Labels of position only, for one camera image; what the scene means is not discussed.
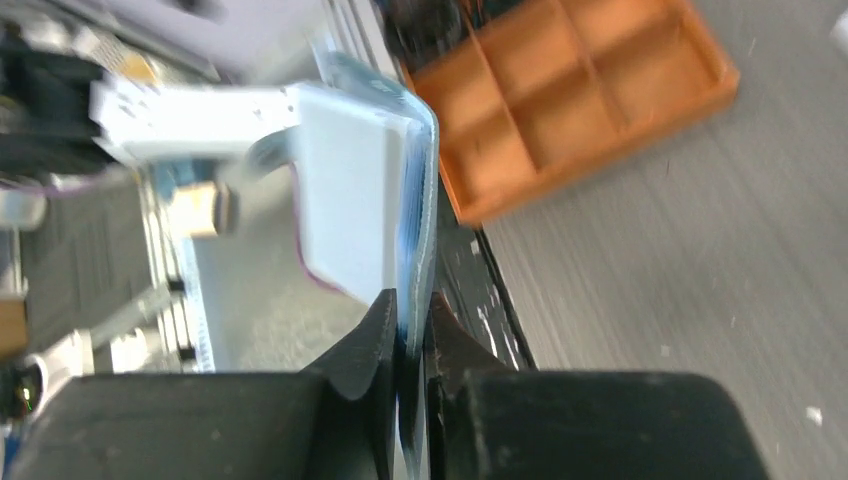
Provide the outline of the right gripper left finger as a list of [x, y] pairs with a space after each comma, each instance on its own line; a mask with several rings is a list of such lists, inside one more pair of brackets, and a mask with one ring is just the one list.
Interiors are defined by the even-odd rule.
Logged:
[[397, 302], [297, 372], [94, 375], [30, 428], [10, 479], [388, 479]]

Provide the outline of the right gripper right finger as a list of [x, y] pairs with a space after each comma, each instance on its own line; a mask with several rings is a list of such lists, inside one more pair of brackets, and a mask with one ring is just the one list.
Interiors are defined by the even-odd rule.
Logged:
[[440, 294], [425, 342], [434, 479], [765, 479], [735, 401], [681, 372], [515, 370]]

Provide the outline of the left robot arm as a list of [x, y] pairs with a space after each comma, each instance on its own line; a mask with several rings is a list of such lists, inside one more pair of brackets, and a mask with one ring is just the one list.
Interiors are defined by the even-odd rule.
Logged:
[[300, 123], [284, 88], [155, 85], [109, 75], [91, 84], [94, 139], [119, 163], [138, 168], [189, 156], [239, 156]]

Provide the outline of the blue card holder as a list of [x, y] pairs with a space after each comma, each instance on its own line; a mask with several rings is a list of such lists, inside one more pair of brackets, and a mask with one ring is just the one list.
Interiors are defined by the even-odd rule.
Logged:
[[425, 479], [423, 343], [435, 277], [438, 120], [405, 86], [345, 53], [328, 51], [318, 64], [324, 83], [295, 90], [303, 264], [363, 302], [395, 292], [400, 443], [408, 477]]

